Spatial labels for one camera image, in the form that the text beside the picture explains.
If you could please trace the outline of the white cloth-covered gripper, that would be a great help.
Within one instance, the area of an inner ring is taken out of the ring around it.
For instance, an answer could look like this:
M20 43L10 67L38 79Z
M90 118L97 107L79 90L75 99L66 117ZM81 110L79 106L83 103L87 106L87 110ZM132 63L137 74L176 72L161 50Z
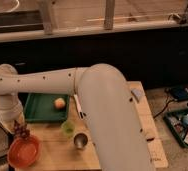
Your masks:
M23 125L25 123L22 107L14 107L12 109L0 110L0 123L8 132L14 131L15 122L18 122L20 125Z

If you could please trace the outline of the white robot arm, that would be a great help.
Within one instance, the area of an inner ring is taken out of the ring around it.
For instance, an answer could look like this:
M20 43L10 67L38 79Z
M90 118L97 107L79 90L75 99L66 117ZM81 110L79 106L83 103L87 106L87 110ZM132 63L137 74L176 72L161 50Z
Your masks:
M0 65L0 122L21 119L20 92L76 94L102 171L156 171L124 75L108 64L19 75Z

